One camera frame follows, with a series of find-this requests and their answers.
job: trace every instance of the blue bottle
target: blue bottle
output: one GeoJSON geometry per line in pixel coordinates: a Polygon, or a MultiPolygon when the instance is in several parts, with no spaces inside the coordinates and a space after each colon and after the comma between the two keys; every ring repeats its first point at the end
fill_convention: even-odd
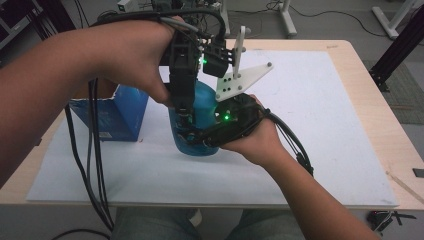
{"type": "MultiPolygon", "coordinates": [[[[196,81],[195,86],[195,100],[193,104],[194,114],[195,114],[195,128],[197,129],[206,129],[216,123],[215,120],[215,108],[217,102],[215,100],[215,91],[204,84],[203,82],[196,81]]],[[[172,136],[174,137],[175,145],[177,146],[180,152],[185,153],[190,156],[209,156],[215,154],[218,151],[218,148],[211,148],[205,146],[204,144],[187,144],[185,139],[182,139],[181,136],[178,136],[179,131],[184,131],[178,126],[179,116],[175,113],[174,109],[169,109],[169,120],[171,123],[172,136]]]]}

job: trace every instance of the wooden table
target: wooden table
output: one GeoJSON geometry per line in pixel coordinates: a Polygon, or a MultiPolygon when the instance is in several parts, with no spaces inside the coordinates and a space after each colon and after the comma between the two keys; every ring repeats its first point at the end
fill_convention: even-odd
{"type": "MultiPolygon", "coordinates": [[[[228,47],[234,45],[233,40],[227,43],[228,47]]],[[[399,202],[397,209],[424,209],[424,179],[416,178],[412,172],[412,168],[424,168],[424,163],[349,42],[245,40],[244,46],[247,49],[328,52],[394,190],[399,202]]],[[[25,200],[26,194],[62,119],[63,115],[58,117],[40,146],[34,148],[0,190],[0,204],[33,204],[25,200]]]]}

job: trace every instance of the jeans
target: jeans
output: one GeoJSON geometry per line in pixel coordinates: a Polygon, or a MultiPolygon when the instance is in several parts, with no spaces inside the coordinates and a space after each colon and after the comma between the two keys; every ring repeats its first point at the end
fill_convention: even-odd
{"type": "MultiPolygon", "coordinates": [[[[188,220],[193,209],[119,208],[112,240],[199,240],[196,228],[188,220]]],[[[304,239],[289,210],[244,210],[239,224],[226,240],[304,239]]]]}

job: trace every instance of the cardboard box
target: cardboard box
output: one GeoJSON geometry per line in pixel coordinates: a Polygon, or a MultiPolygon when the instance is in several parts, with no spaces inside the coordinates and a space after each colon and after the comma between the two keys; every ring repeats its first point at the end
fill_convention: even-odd
{"type": "MultiPolygon", "coordinates": [[[[69,102],[76,115],[88,126],[88,87],[69,102]]],[[[99,136],[102,141],[137,141],[148,95],[136,88],[99,81],[99,136]]]]}

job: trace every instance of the forearm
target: forearm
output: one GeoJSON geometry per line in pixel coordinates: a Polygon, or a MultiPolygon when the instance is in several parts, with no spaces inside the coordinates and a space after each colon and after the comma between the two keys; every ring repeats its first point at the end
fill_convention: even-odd
{"type": "Polygon", "coordinates": [[[0,71],[0,186],[51,125],[73,93],[94,76],[85,34],[55,36],[0,71]]]}
{"type": "Polygon", "coordinates": [[[277,182],[307,239],[378,239],[281,150],[265,169],[277,182]]]}

